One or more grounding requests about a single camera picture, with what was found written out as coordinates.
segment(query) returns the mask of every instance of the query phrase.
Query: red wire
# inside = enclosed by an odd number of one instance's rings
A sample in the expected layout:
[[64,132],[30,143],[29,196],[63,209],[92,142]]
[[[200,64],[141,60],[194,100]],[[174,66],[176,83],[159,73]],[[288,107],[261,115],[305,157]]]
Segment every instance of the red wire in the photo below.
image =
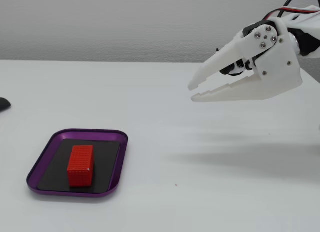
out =
[[310,14],[310,13],[316,13],[316,12],[319,12],[320,10],[308,10],[308,9],[294,9],[294,8],[288,8],[288,7],[281,7],[281,8],[278,8],[278,9],[275,9],[271,12],[269,12],[265,17],[264,17],[264,20],[265,19],[268,19],[272,13],[274,13],[275,11],[285,11],[285,12],[291,12],[291,13],[306,13],[306,14]]

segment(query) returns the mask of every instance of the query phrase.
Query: screw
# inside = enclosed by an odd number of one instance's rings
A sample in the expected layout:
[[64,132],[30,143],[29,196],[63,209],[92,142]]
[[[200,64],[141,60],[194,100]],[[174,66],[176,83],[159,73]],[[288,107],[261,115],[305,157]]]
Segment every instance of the screw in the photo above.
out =
[[261,48],[266,48],[266,46],[267,46],[266,43],[260,43]]

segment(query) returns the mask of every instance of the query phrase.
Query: black mat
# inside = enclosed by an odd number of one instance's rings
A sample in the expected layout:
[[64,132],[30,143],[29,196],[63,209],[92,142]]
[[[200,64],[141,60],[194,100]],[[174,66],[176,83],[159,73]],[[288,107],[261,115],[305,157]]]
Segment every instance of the black mat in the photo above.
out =
[[[67,168],[74,145],[93,145],[94,169],[91,187],[69,187]],[[65,139],[37,185],[39,190],[104,193],[107,192],[120,142]]]

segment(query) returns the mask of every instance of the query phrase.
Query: robotic arm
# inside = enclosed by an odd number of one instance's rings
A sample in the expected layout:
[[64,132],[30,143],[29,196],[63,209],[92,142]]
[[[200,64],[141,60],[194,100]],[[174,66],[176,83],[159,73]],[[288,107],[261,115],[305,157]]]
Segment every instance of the robotic arm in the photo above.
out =
[[[276,10],[291,12],[270,17]],[[192,96],[196,102],[263,100],[302,84],[298,56],[320,57],[320,8],[282,7],[255,24],[245,27],[234,39],[206,60],[188,88],[193,90],[220,71],[239,75],[254,74],[232,84]]]

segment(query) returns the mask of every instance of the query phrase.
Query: white wall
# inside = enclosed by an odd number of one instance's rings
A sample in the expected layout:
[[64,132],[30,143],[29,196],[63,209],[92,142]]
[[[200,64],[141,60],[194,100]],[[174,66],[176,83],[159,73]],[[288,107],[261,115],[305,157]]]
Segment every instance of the white wall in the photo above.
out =
[[285,1],[0,0],[0,59],[202,62]]

